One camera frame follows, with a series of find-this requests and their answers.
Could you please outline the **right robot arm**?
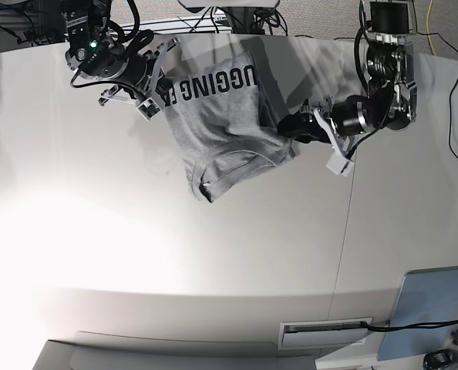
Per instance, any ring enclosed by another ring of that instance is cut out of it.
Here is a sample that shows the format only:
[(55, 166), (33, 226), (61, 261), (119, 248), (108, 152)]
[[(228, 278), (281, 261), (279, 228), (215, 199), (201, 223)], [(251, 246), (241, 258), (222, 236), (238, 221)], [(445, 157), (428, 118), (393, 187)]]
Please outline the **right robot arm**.
[(130, 34), (110, 19), (109, 1), (64, 1), (69, 33), (66, 61), (87, 86), (112, 84), (99, 99), (104, 105), (128, 94), (128, 102), (146, 119), (164, 112), (180, 149), (200, 153), (232, 144), (251, 147), (291, 141), (330, 143), (332, 127), (316, 108), (304, 104), (293, 115), (274, 117), (266, 94), (270, 75), (263, 70), (257, 49), (246, 48), (192, 76), (164, 75), (162, 64), (176, 37), (149, 49), (155, 33), (140, 30), (136, 20)]

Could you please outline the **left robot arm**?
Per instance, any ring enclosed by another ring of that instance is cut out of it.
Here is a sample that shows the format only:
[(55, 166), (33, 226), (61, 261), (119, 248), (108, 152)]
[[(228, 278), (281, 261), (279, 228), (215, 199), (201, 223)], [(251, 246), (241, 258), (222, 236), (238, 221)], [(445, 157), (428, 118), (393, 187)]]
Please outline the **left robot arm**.
[(180, 134), (179, 145), (197, 162), (238, 156), (278, 166), (293, 156), (291, 145), (325, 143), (328, 165), (344, 172), (360, 143), (384, 127), (400, 130), (416, 118), (413, 56), (406, 42), (408, 9), (399, 2), (373, 2), (371, 19), (362, 20), (355, 41), (368, 44), (355, 67), (364, 90), (336, 102), (304, 101), (300, 109), (277, 119), (264, 84), (258, 54), (246, 50), (201, 74), (170, 83), (154, 75), (137, 110), (150, 119), (165, 112)]

